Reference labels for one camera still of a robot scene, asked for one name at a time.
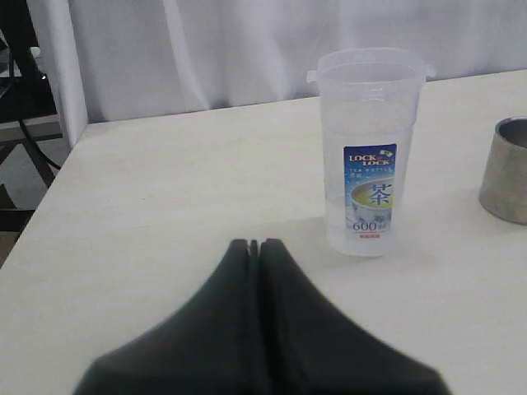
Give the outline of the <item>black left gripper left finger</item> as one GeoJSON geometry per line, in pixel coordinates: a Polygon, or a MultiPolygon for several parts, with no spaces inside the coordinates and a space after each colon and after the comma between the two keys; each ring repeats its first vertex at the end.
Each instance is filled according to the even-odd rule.
{"type": "Polygon", "coordinates": [[[256,394],[251,265],[255,242],[235,239],[212,275],[167,320],[97,358],[77,394],[256,394]]]}

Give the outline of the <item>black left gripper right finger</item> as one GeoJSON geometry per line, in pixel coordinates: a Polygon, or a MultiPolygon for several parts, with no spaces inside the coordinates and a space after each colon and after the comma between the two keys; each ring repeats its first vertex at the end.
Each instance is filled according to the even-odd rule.
{"type": "Polygon", "coordinates": [[[447,394],[433,368],[335,307],[279,239],[260,246],[258,302],[275,394],[447,394]]]}

